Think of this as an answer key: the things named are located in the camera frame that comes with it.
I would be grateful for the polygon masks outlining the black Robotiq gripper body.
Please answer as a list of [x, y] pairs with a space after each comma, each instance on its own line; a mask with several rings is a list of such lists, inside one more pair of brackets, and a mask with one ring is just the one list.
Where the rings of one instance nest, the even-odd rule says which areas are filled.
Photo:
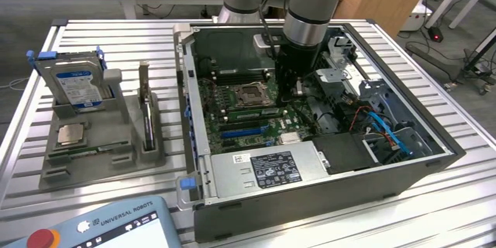
[[321, 45], [300, 46], [289, 43], [280, 46], [276, 60], [276, 77], [304, 77], [312, 69]]

